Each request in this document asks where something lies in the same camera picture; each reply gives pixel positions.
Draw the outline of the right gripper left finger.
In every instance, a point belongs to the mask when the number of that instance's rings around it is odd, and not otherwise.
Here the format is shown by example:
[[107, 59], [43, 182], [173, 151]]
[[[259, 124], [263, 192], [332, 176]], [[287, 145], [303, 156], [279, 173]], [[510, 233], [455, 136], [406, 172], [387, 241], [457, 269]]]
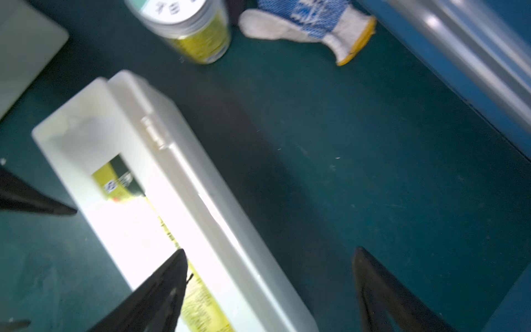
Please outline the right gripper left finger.
[[90, 331], [175, 331], [188, 284], [188, 260], [178, 249]]

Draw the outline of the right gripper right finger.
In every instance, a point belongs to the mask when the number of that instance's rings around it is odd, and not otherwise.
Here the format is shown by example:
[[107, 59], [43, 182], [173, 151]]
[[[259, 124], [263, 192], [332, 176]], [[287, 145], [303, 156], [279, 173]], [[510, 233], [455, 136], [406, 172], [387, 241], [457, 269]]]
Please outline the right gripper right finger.
[[353, 274], [363, 331], [454, 331], [368, 250], [356, 248]]

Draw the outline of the white dispenser lid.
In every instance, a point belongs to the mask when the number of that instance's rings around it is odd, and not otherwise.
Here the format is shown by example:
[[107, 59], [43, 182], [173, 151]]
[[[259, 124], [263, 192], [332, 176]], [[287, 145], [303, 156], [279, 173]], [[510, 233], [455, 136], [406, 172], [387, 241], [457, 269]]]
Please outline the white dispenser lid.
[[145, 78], [95, 79], [32, 136], [132, 290], [185, 251], [178, 331], [317, 330], [178, 107]]
[[1, 2], [1, 116], [22, 96], [69, 39], [27, 1]]

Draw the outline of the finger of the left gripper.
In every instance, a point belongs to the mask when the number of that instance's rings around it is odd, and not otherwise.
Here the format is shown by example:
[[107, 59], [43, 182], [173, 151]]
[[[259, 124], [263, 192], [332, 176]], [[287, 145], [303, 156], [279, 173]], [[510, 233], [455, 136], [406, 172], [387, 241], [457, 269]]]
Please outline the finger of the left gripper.
[[77, 209], [37, 191], [1, 166], [1, 210], [72, 216]]

